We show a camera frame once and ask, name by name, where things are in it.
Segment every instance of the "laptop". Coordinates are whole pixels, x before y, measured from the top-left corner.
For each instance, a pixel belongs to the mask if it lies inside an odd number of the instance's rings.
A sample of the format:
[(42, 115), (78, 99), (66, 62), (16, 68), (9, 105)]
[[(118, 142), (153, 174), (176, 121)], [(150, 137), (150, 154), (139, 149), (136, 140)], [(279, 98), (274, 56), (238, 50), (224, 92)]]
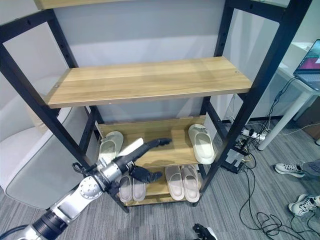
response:
[(320, 39), (314, 42), (293, 75), (320, 92)]

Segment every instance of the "black metal frame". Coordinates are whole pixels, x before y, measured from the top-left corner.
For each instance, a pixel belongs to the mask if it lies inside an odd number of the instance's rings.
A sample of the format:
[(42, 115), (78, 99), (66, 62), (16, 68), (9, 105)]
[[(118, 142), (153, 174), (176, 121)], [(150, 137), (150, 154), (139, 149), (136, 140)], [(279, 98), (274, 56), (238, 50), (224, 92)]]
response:
[(222, 147), (216, 155), (214, 162), (204, 178), (200, 188), (201, 196), (206, 191), (211, 180), (220, 166), (227, 159), (227, 154), (234, 147), (237, 137), (250, 118), (253, 110), (265, 92), (269, 82), (275, 74), (282, 58), (284, 57), (292, 39), (294, 38), (312, 0), (291, 0), (287, 7), (255, 0), (226, 0), (219, 29), (219, 35), (215, 47), (214, 56), (222, 56), (226, 44), (234, 9), (246, 11), (279, 23), (278, 30), (273, 38), (270, 48), (262, 62), (255, 77), (250, 91), (243, 97), (244, 100), (229, 132), (225, 136), (224, 126), (217, 113), (212, 110), (210, 97), (203, 99), (201, 114), (203, 110), (208, 112), (211, 120), (222, 138)]
[[(19, 68), (19, 66), (11, 57), (3, 44), (4, 42), (46, 22), (50, 27), (50, 30), (62, 52), (62, 55), (68, 67), (78, 67), (74, 55), (59, 25), (54, 10), (47, 9), (0, 25), (0, 71), (8, 80), (8, 82), (14, 87), (14, 89), (20, 94), (24, 101), (44, 122), (44, 124), (76, 158), (76, 160), (83, 167), (88, 168), (90, 166), (88, 165), (89, 159), (86, 156), (86, 152), (93, 131), (97, 131), (95, 130), (95, 123), (104, 123), (98, 108), (96, 106), (90, 106), (91, 111), (88, 115), (88, 120), (83, 130), (80, 143), (78, 145), (72, 138), (72, 136), (68, 133), (68, 131), (64, 128), (64, 126), (58, 121), (57, 115), (60, 109), (51, 109), (48, 107), (48, 105), (46, 105), (44, 100), (38, 94), (36, 89), (31, 85), (27, 77), (24, 75), (22, 70)], [(117, 196), (111, 197), (126, 213), (129, 212), (128, 208), (120, 201)]]
[[(220, 166), (226, 160), (229, 150), (234, 148), (234, 143), (238, 135), (241, 133), (242, 128), (246, 124), (252, 111), (255, 109), (262, 94), (271, 81), (272, 76), (276, 72), (276, 69), (285, 55), (311, 2), (312, 0), (291, 0), (289, 5), (285, 7), (258, 0), (225, 1), (214, 57), (222, 56), (224, 52), (234, 9), (239, 9), (276, 21), (279, 23), (279, 28), (274, 36), (271, 46), (264, 58), (250, 91), (248, 93), (239, 94), (240, 98), (244, 102), (229, 132), (226, 130), (223, 122), (211, 105), (211, 97), (206, 96), (203, 98), (200, 114), (203, 115), (208, 113), (210, 119), (217, 129), (217, 133), (222, 139), (222, 147), (219, 153), (216, 155), (215, 161), (213, 164), (211, 164), (208, 173), (206, 173), (203, 165), (199, 165), (199, 171), (203, 178), (203, 184), (200, 189), (201, 196), (206, 191), (209, 183), (215, 176)], [(15, 88), (15, 90), (22, 96), (25, 102), (48, 126), (53, 134), (72, 153), (77, 161), (87, 168), (89, 166), (87, 164), (88, 157), (86, 156), (86, 151), (92, 132), (95, 129), (95, 122), (97, 121), (99, 124), (103, 123), (103, 119), (98, 108), (96, 106), (90, 106), (91, 111), (88, 114), (88, 121), (83, 131), (80, 144), (78, 145), (66, 131), (63, 125), (57, 120), (57, 114), (59, 110), (50, 109), (48, 105), (46, 105), (3, 45), (4, 42), (45, 22), (48, 23), (69, 68), (78, 67), (54, 11), (52, 9), (47, 9), (29, 16), (18, 18), (4, 25), (0, 25), (0, 71)], [(128, 208), (125, 207), (122, 202), (120, 202), (118, 197), (111, 197), (125, 212), (129, 211)]]

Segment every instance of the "extension cord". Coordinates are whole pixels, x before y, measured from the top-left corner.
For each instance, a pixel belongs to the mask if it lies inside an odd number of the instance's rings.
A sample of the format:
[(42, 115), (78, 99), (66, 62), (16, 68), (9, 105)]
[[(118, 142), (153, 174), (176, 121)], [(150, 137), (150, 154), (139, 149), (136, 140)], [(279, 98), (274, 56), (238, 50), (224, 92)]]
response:
[(266, 135), (264, 133), (257, 134), (256, 132), (254, 132), (251, 136), (249, 136), (249, 130), (247, 130), (247, 129), (244, 129), (242, 131), (242, 135), (247, 136), (247, 137), (251, 137), (253, 139), (257, 139), (257, 140), (260, 140), (260, 141), (263, 141), (266, 138)]

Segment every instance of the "wooden shelf board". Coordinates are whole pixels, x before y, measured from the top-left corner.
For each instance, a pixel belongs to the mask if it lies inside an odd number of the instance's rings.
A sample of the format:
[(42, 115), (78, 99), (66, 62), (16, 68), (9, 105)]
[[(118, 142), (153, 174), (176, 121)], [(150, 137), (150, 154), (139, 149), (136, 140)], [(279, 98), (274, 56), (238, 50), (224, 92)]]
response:
[(46, 96), (51, 108), (246, 93), (251, 81), (225, 57), (68, 69)]
[(204, 124), (204, 121), (204, 116), (185, 117), (137, 123), (100, 124), (99, 129), (104, 136), (112, 131), (121, 132), (124, 136), (124, 147), (138, 138), (143, 138), (144, 142), (157, 138), (172, 138), (169, 145), (153, 148), (135, 162), (144, 168), (164, 168), (198, 164), (188, 129), (192, 124)]
[(77, 5), (87, 5), (87, 4), (123, 2), (123, 1), (133, 1), (133, 0), (34, 0), (35, 5), (39, 10), (77, 6)]
[(168, 195), (170, 194), (169, 187), (165, 176), (165, 168), (153, 168), (152, 172), (162, 172), (162, 177), (152, 183), (146, 185), (146, 196)]
[(146, 205), (146, 204), (160, 204), (160, 203), (169, 203), (169, 202), (181, 202), (174, 200), (170, 195), (156, 195), (156, 196), (146, 196), (142, 201), (130, 201), (126, 202), (126, 206), (137, 206), (137, 205)]

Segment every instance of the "robotic arm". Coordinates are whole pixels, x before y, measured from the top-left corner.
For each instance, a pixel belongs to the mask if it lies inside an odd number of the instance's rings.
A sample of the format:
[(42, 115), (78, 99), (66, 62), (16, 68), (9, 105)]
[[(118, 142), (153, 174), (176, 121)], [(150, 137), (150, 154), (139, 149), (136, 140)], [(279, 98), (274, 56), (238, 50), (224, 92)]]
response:
[(139, 138), (123, 150), (108, 165), (94, 166), (77, 186), (53, 204), (36, 222), (27, 226), (17, 240), (55, 240), (71, 224), (86, 206), (99, 198), (103, 192), (116, 194), (119, 183), (116, 179), (125, 172), (142, 182), (151, 183), (161, 177), (147, 169), (135, 166), (134, 162), (152, 148), (167, 145), (170, 138), (158, 138), (143, 143)]

